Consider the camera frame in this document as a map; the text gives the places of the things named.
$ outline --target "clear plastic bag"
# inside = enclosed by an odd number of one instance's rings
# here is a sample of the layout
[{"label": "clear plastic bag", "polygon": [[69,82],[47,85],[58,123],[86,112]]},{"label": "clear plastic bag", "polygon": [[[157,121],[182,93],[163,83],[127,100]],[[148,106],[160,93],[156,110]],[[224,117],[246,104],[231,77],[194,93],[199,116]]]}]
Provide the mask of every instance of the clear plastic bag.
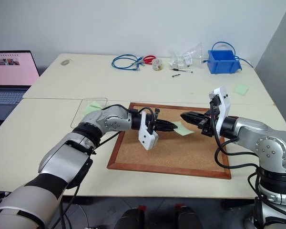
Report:
[{"label": "clear plastic bag", "polygon": [[172,68],[199,67],[202,63],[202,43],[197,44],[183,54],[180,54],[178,51],[172,51],[169,62]]}]

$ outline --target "white table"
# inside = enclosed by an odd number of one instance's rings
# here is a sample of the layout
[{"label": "white table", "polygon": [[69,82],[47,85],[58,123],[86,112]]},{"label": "white table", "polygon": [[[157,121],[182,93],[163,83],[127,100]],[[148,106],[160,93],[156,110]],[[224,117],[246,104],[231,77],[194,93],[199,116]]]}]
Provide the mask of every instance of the white table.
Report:
[{"label": "white table", "polygon": [[[129,102],[121,101],[108,103],[129,105]],[[43,156],[72,130],[70,125],[79,104],[80,100],[74,99],[23,99],[20,102],[0,127],[0,190],[13,191],[37,176]],[[208,107],[208,104],[182,105]],[[230,115],[252,118],[263,121],[274,129],[286,130],[286,122],[273,105],[233,104]],[[97,149],[79,195],[209,198],[255,196],[246,181],[254,168],[232,170],[231,180],[109,170],[106,167],[114,144],[115,139]],[[233,152],[244,149],[229,145],[227,150]],[[231,165],[257,163],[257,158],[234,156],[229,157],[229,161]],[[68,190],[66,194],[73,192],[74,190]]]},{"label": "white table", "polygon": [[[222,85],[227,87],[233,104],[273,104],[253,68],[242,62],[243,70],[235,74],[210,74],[205,64],[193,68],[193,74],[169,69],[154,71],[150,65],[140,71],[123,71],[111,66],[109,55],[61,54],[27,91],[24,98],[105,97],[118,101],[171,103],[208,103],[208,93]],[[61,65],[70,60],[68,65]],[[249,90],[245,96],[233,93],[237,84]]]}]

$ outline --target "white wall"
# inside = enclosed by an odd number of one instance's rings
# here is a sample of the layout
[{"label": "white wall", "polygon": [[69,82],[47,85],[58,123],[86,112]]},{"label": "white wall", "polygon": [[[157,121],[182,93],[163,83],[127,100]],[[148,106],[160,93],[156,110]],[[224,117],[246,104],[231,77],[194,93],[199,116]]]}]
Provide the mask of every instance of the white wall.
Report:
[{"label": "white wall", "polygon": [[47,67],[62,52],[169,56],[223,40],[256,65],[285,11],[286,0],[0,0],[0,50]]}]

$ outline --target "framed cork board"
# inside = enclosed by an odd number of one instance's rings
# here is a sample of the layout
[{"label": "framed cork board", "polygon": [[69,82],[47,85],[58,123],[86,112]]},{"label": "framed cork board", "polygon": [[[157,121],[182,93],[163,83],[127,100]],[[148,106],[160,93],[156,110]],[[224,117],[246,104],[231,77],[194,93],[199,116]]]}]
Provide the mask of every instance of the framed cork board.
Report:
[{"label": "framed cork board", "polygon": [[[197,126],[187,123],[180,117],[180,114],[188,111],[205,113],[207,108],[140,103],[130,103],[129,108],[139,110],[146,106],[153,110],[159,108],[159,119],[180,121],[194,133],[181,136],[175,131],[157,131],[158,143],[147,151],[138,141],[137,130],[121,132],[108,162],[108,169],[231,179],[230,170],[221,168],[214,160],[217,149],[215,139],[202,135]],[[226,155],[220,153],[218,158],[224,165],[229,165]]]}]

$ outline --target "green sticky note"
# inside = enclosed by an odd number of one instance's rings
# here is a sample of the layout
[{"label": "green sticky note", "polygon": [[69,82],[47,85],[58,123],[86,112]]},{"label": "green sticky note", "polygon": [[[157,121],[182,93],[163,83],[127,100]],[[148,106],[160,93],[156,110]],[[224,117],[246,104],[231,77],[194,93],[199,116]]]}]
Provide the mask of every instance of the green sticky note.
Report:
[{"label": "green sticky note", "polygon": [[178,128],[174,129],[178,134],[185,136],[191,133],[194,133],[194,131],[188,130],[185,128],[184,125],[182,125],[181,122],[173,122]]},{"label": "green sticky note", "polygon": [[238,84],[234,91],[240,95],[245,95],[248,91],[248,87],[243,84]]},{"label": "green sticky note", "polygon": [[103,107],[97,101],[93,101],[92,103],[90,103],[88,106],[85,107],[85,109],[82,111],[82,114],[85,117],[92,111],[99,111],[102,109]]}]

